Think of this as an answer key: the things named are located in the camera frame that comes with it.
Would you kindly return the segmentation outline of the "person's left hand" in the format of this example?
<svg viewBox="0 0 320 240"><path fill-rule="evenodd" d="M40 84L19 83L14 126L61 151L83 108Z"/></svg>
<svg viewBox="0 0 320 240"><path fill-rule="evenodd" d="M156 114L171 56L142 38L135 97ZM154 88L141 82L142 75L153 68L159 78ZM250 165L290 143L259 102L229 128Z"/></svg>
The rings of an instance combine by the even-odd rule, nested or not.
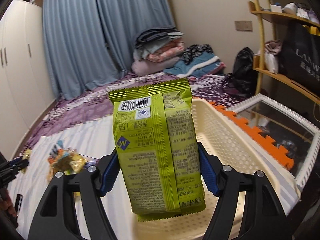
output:
<svg viewBox="0 0 320 240"><path fill-rule="evenodd" d="M17 213L9 196L7 188L1 188L1 210L7 211L9 215L16 217Z"/></svg>

